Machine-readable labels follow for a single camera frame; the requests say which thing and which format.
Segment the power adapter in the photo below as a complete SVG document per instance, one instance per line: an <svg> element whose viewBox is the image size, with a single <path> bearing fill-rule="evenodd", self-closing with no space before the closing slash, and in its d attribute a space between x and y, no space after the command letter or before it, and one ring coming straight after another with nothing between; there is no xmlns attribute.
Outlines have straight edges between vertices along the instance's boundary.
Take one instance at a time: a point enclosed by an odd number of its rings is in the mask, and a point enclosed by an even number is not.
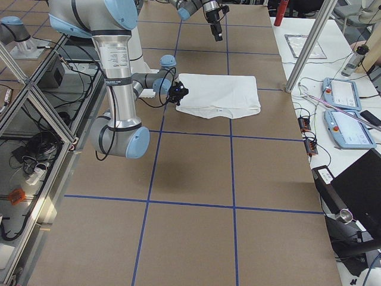
<svg viewBox="0 0 381 286"><path fill-rule="evenodd" d="M305 150L307 152L307 155L312 157L312 156L318 154L316 145L317 144L313 140L308 139L308 138L304 139L304 147L305 147Z"/></svg>
<svg viewBox="0 0 381 286"><path fill-rule="evenodd" d="M299 128L301 132L311 131L310 119L305 117L298 118Z"/></svg>

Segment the label sticker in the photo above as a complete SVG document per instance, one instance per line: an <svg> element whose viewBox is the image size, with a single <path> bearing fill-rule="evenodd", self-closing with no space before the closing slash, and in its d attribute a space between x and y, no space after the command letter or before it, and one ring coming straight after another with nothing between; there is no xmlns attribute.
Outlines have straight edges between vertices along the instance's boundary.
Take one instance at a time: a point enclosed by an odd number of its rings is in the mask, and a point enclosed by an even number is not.
<svg viewBox="0 0 381 286"><path fill-rule="evenodd" d="M327 169L320 169L318 170L318 172L327 185L331 184L331 181L333 180L333 178Z"/></svg>
<svg viewBox="0 0 381 286"><path fill-rule="evenodd" d="M126 46L101 46L102 65L105 69L129 68L129 55Z"/></svg>

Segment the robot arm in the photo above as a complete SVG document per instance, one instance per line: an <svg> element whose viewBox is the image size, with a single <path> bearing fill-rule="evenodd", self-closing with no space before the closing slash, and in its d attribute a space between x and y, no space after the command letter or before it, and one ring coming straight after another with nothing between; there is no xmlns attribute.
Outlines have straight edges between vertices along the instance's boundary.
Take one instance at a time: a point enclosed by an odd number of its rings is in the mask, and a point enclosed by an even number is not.
<svg viewBox="0 0 381 286"><path fill-rule="evenodd" d="M37 49L23 22L16 16L0 19L0 42L4 45L15 41L20 52L27 54Z"/></svg>
<svg viewBox="0 0 381 286"><path fill-rule="evenodd" d="M142 88L159 93L176 86L173 59L162 64L157 74L131 73L128 41L138 21L134 0L50 0L51 26L59 32L92 38L105 76L110 110L91 127L90 140L103 153L127 158L143 156L149 144L149 130L136 115L135 100Z"/></svg>
<svg viewBox="0 0 381 286"><path fill-rule="evenodd" d="M229 12L229 6L220 5L216 0L169 0L176 7L180 18L185 21L195 14L201 7L216 42L222 41L222 28L220 23L220 11L223 15Z"/></svg>

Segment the white table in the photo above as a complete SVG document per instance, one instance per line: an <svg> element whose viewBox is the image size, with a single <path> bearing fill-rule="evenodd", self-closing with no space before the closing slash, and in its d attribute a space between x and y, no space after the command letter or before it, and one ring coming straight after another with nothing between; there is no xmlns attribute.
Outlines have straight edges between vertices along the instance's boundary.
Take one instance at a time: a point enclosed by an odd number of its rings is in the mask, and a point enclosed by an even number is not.
<svg viewBox="0 0 381 286"><path fill-rule="evenodd" d="M285 70L286 77L288 78L295 63L296 59L293 57L289 45L286 41L285 35L308 35L310 29L314 23L313 19L300 19L300 18L284 18L280 27L273 27L274 34L276 37L277 45L279 48L280 55L282 57L283 68ZM323 80L326 77L334 77L337 79L356 79L356 85L359 91L360 97L369 97L376 95L377 91L374 88L372 82L368 77L362 77L364 74L352 74L351 77L343 77L340 73L344 64L348 59L343 59L336 61L341 58L347 57L351 53L351 48L338 28L334 20L328 20L324 30L322 31L320 38L318 40L321 48L327 56L327 59L318 60L310 59L308 62L320 63L306 64L303 69L301 78L310 77L315 80ZM308 93L315 96L321 97L322 93L322 82L315 82L309 79L302 79L301 83L308 88ZM315 106L308 102L307 100L300 97L300 91L298 86L296 86L292 91L293 102L295 108L302 107L310 111L311 114L314 113ZM366 100L361 100L362 110L369 110L378 118L381 118L381 98L369 98ZM314 119L311 118L311 127L313 132L317 136L317 142L319 145L323 146L331 155L332 162L329 165L329 169L334 176L340 174L354 161L360 158L367 150L340 150L337 145L329 135L326 124L324 122L323 113L326 108L319 104L316 109L316 123ZM300 110L296 110L297 116L300 114ZM302 111L302 115L307 115L306 111ZM374 140L381 143L381 132L376 130L370 131ZM378 152L381 153L381 145L377 145ZM311 168L327 165L329 163L328 154L318 147L318 155L313 156L311 159ZM343 285L349 285L349 283L354 279L346 267L342 263L338 263L338 269L340 271L341 280ZM357 285L362 285L363 279L366 275L366 270L362 272L360 278L357 281ZM373 269L366 286L379 286L381 281L381 269Z"/></svg>

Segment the blue tape line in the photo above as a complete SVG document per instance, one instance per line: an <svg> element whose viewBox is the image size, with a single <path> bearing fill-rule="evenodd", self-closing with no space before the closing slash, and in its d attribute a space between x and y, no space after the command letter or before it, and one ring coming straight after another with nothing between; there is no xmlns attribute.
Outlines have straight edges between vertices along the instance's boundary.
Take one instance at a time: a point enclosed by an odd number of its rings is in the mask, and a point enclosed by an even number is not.
<svg viewBox="0 0 381 286"><path fill-rule="evenodd" d="M31 12L31 10L32 10L35 6L37 6L38 3L39 3L39 1L36 1L36 3L35 3L32 7L30 7L30 9L25 13L25 15L22 16L20 19L22 19L22 18L24 18L26 15L28 15L28 13Z"/></svg>
<svg viewBox="0 0 381 286"><path fill-rule="evenodd" d="M229 69L229 44L228 34L226 29L226 58L227 58L227 74L230 74ZM238 238L237 238L237 212L236 212L236 188L235 188L235 174L234 174L234 148L233 148L233 124L229 119L229 137L230 137L230 165L232 168L232 203L233 203L233 233L234 233L234 257L235 257L235 271L236 271L236 286L239 286L239 267L238 267Z"/></svg>
<svg viewBox="0 0 381 286"><path fill-rule="evenodd" d="M12 6L15 2L16 2L16 0L13 0L13 2L10 3L7 7L5 7L4 10L1 10L1 12L7 11L7 9L8 9L10 6Z"/></svg>
<svg viewBox="0 0 381 286"><path fill-rule="evenodd" d="M245 138L245 139L263 139L263 140L276 140L276 141L303 142L302 139L271 138L271 137L256 137L256 136L242 136L242 135L234 135L233 137L234 138Z"/></svg>
<svg viewBox="0 0 381 286"><path fill-rule="evenodd" d="M16 13L28 13L28 12L32 12L32 13L44 13L46 14L47 12L44 12L44 11L20 11L20 10L3 10L3 11L7 11L7 12L16 12Z"/></svg>
<svg viewBox="0 0 381 286"><path fill-rule="evenodd" d="M1 79L0 82L18 82L17 80L14 79Z"/></svg>
<svg viewBox="0 0 381 286"><path fill-rule="evenodd" d="M228 27L253 27L253 28L273 28L271 26L258 26L258 25L238 25L238 24L230 24Z"/></svg>
<svg viewBox="0 0 381 286"><path fill-rule="evenodd" d="M323 212L315 212L310 210L282 210L282 209L268 209L268 208L262 208L262 207L236 207L238 210L258 210L261 212L278 212L278 213L303 213L303 214L324 214Z"/></svg>
<svg viewBox="0 0 381 286"><path fill-rule="evenodd" d="M230 137L230 135L224 135L224 134L189 133L189 132L163 131L163 130L162 131L150 130L150 132L164 133L164 134L179 134L179 135ZM245 136L245 135L232 135L232 137L233 138L245 138L245 139L263 139L263 140L275 140L275 141L303 142L302 139L289 139L289 138L273 138L273 137Z"/></svg>
<svg viewBox="0 0 381 286"><path fill-rule="evenodd" d="M158 49L158 50L162 49L165 51L175 51L175 49L168 49L168 48L142 47L142 49ZM207 50L201 50L201 49L177 49L177 51L180 51L180 52L214 52L214 53L226 54L226 51L207 51ZM230 54L240 54L240 55L278 55L279 56L279 54L272 54L272 53L266 53L266 52L232 52L232 51L229 51L229 53ZM281 91L281 89L269 89L269 90Z"/></svg>
<svg viewBox="0 0 381 286"><path fill-rule="evenodd" d="M177 49L177 45L178 45L178 43L179 43L180 31L181 31L181 23L180 23L180 26L179 26L179 32L178 32L178 34L177 34L176 47L175 47L174 57L176 56L176 49ZM164 121L165 121L165 111L166 111L166 110L167 110L167 106L164 107L163 118L161 119L161 126L160 126L159 138L158 138L158 141L157 141L157 147L156 147L156 154L155 154L154 165L153 165L153 167L152 167L151 181L149 182L149 191L148 191L147 202L146 202L146 207L145 207L145 211L144 211L144 217L143 217L142 229L141 229L141 231L140 231L139 246L138 246L138 252L136 253L135 267L134 267L134 270L133 270L133 277L132 277L131 286L135 286L136 274L137 274L137 272L138 272L138 265L139 265L140 251L141 251L141 249L142 249L142 243L143 243L143 236L144 236L145 224L146 224L147 215L148 215L149 200L150 200L150 198L151 198L152 186L153 186L153 184L154 184L155 171L156 171L156 165L157 165L157 158L158 158L159 150L160 150L160 142L161 142L161 136L162 136L163 126L164 126Z"/></svg>
<svg viewBox="0 0 381 286"><path fill-rule="evenodd" d="M35 35L40 31L41 28L46 27L46 26L44 26L44 25L45 25L45 23L46 23L47 21L49 21L49 18L47 18L47 19L42 23L42 25L40 26L40 28L38 28L38 29L34 32L33 36L35 36Z"/></svg>
<svg viewBox="0 0 381 286"><path fill-rule="evenodd" d="M229 120L229 128L230 128L230 164L232 166L233 230L234 230L234 254L235 254L235 267L236 267L236 286L239 286L236 190L235 190L235 174L234 174L234 148L233 148L233 129L232 129L231 119Z"/></svg>
<svg viewBox="0 0 381 286"><path fill-rule="evenodd" d="M107 200L107 201L132 201L134 203L146 203L146 200L140 200L138 198L118 198L118 197L100 197L96 195L74 195L66 194L65 198L90 198L93 200Z"/></svg>
<svg viewBox="0 0 381 286"><path fill-rule="evenodd" d="M179 134L179 135L199 135L199 136L216 136L216 137L229 137L230 135L223 134L207 134L207 133L189 133L189 132L178 132L178 131L161 131L166 134Z"/></svg>
<svg viewBox="0 0 381 286"><path fill-rule="evenodd" d="M324 214L323 212L315 212L311 210L286 210L286 209L270 209L263 207L243 207L243 206L227 206L222 204L199 204L199 203L184 203L180 201L158 201L158 200L143 200L138 198L119 198L119 197L102 197L97 195L76 195L66 194L65 198L88 198L91 200L106 200L106 201L130 201L133 203L152 203L152 204L172 204L177 206L191 207L212 207L217 209L239 209L239 210L256 210L260 212L281 212L281 213L305 213L305 214Z"/></svg>
<svg viewBox="0 0 381 286"><path fill-rule="evenodd" d="M189 206L189 207L213 207L217 209L232 209L232 206L224 206L222 204L198 204L198 203L182 203L178 201L149 201L152 204L171 204L175 206Z"/></svg>

